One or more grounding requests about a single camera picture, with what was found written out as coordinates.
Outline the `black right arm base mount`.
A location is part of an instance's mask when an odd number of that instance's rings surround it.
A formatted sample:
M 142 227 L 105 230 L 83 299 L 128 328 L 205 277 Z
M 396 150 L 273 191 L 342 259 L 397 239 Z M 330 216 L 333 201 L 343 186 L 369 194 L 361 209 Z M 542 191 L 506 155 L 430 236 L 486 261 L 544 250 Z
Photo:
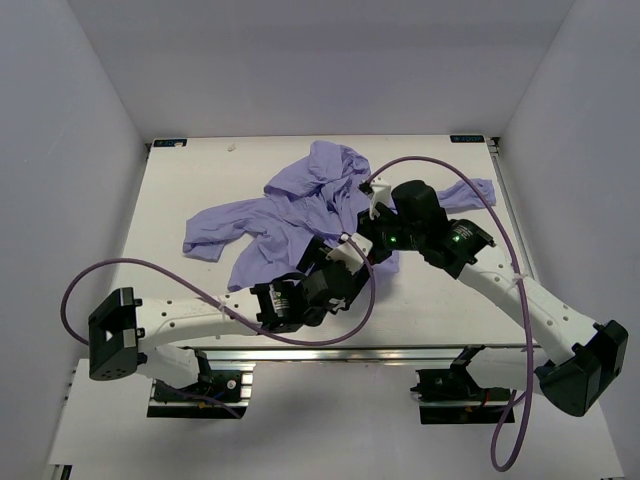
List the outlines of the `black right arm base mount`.
M 410 389 L 419 404 L 422 425 L 496 425 L 509 403 L 512 391 L 482 388 L 468 372 L 471 360 L 483 346 L 467 346 L 445 369 L 416 371 L 417 383 Z

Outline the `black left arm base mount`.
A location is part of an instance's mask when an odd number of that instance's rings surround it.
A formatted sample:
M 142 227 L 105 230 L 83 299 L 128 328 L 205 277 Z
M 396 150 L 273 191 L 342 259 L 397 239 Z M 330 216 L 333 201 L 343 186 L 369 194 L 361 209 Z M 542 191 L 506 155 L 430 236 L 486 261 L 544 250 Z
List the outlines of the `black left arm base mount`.
M 240 420 L 244 416 L 253 373 L 247 367 L 214 367 L 204 352 L 197 352 L 196 358 L 199 377 L 195 384 L 178 388 L 154 382 L 148 418 Z

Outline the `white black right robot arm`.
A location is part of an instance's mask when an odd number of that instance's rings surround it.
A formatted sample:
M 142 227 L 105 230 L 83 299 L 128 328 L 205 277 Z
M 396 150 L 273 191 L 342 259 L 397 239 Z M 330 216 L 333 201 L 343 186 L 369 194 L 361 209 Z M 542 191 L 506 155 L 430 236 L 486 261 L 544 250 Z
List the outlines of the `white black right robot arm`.
M 490 234 L 467 219 L 450 219 L 435 190 L 421 180 L 391 187 L 380 178 L 359 186 L 370 201 L 358 233 L 372 241 L 370 260 L 415 251 L 431 266 L 483 295 L 534 343 L 515 351 L 465 347 L 444 380 L 455 399 L 492 388 L 533 389 L 562 412 L 582 417 L 621 373 L 627 330 L 577 312 L 537 281 L 517 273 Z

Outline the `lavender zip-up hooded jacket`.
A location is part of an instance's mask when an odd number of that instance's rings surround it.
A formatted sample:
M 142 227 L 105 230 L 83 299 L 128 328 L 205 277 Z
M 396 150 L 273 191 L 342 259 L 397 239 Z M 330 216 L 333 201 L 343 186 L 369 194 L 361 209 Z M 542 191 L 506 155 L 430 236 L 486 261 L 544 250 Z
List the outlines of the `lavender zip-up hooded jacket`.
M 183 254 L 216 262 L 224 247 L 248 234 L 227 288 L 236 291 L 293 273 L 314 236 L 336 246 L 356 230 L 369 207 L 359 185 L 371 174 L 368 160 L 350 147 L 315 141 L 309 154 L 282 169 L 259 198 L 205 209 L 186 223 Z

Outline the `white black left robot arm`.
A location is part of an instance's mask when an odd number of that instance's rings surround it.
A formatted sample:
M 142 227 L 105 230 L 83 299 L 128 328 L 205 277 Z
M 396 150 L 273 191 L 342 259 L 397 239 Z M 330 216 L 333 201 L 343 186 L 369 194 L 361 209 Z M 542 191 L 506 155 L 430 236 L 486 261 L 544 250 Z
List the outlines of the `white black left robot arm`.
M 202 398 L 212 377 L 204 354 L 187 341 L 320 325 L 327 314 L 348 309 L 366 283 L 371 247 L 360 234 L 343 235 L 335 248 L 314 238 L 296 273 L 211 299 L 142 299 L 130 287 L 116 289 L 88 320 L 89 375 L 110 381 L 140 373 Z

